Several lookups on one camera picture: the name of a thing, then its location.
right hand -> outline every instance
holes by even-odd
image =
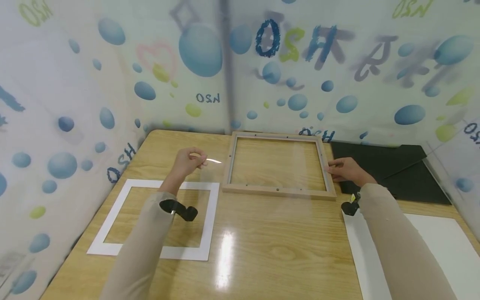
[[[377,183],[375,179],[362,169],[351,157],[343,157],[328,162],[326,171],[332,174],[335,182],[351,180],[357,186],[362,187],[367,183]]]

beige sleeve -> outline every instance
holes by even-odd
[[[392,300],[456,300],[437,260],[386,188],[364,185],[359,205]]]
[[[147,299],[163,241],[173,220],[173,215],[159,206],[166,199],[176,200],[176,197],[157,192],[145,202],[137,224],[115,260],[100,300]]]

hand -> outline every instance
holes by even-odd
[[[328,162],[326,171],[332,174],[335,182],[351,180],[357,186],[362,187],[367,183],[377,183],[375,179],[351,157],[334,159]]]
[[[196,147],[180,149],[173,163],[170,174],[176,178],[184,180],[185,177],[192,174],[196,168],[201,169],[207,165],[207,155],[201,149]]]

green circle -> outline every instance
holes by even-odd
[[[30,217],[32,219],[38,219],[42,217],[46,211],[47,210],[44,206],[37,206],[34,209],[32,209],[32,211],[30,212]]]

left hand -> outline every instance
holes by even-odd
[[[207,154],[196,147],[180,149],[170,173],[175,177],[184,179],[192,174],[196,168],[201,169],[203,166],[206,166],[206,159]]]

